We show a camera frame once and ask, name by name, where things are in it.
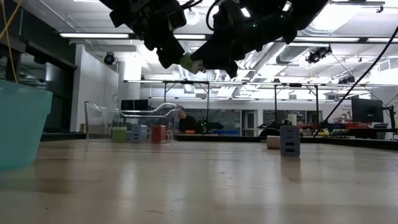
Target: door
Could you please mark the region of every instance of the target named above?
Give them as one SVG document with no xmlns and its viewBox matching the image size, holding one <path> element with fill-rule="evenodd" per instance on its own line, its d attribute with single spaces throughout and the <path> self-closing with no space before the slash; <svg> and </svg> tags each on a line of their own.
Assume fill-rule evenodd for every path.
<svg viewBox="0 0 398 224">
<path fill-rule="evenodd" d="M 243 111 L 244 114 L 244 129 L 243 133 L 246 137 L 257 137 L 257 111 L 249 110 Z"/>
</svg>

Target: red block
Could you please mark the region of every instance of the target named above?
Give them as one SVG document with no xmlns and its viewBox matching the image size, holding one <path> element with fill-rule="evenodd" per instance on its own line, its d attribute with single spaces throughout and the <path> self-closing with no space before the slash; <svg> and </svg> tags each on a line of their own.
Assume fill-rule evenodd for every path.
<svg viewBox="0 0 398 224">
<path fill-rule="evenodd" d="M 151 136 L 153 143 L 160 143 L 166 140 L 166 127 L 163 125 L 153 125 Z"/>
</svg>

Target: gray power strip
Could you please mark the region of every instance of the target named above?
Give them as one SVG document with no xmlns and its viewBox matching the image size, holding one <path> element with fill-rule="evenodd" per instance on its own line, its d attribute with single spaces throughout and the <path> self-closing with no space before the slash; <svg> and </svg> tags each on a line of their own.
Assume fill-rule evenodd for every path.
<svg viewBox="0 0 398 224">
<path fill-rule="evenodd" d="M 293 125 L 280 127 L 281 156 L 300 156 L 300 129 Z"/>
</svg>

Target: teal bucket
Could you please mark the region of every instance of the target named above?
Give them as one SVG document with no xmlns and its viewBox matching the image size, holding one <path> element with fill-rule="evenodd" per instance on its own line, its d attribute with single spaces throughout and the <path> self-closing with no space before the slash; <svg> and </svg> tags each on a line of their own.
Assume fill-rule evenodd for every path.
<svg viewBox="0 0 398 224">
<path fill-rule="evenodd" d="M 49 91 L 0 80 L 0 169 L 35 160 L 51 102 Z"/>
</svg>

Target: black monitor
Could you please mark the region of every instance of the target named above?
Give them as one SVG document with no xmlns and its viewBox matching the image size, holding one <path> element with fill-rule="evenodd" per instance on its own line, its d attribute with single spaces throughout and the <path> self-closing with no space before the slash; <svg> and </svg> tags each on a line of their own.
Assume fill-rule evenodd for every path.
<svg viewBox="0 0 398 224">
<path fill-rule="evenodd" d="M 357 122 L 384 122 L 383 105 L 380 100 L 351 99 L 353 121 Z"/>
<path fill-rule="evenodd" d="M 122 100 L 121 110 L 148 110 L 148 100 Z"/>
</svg>

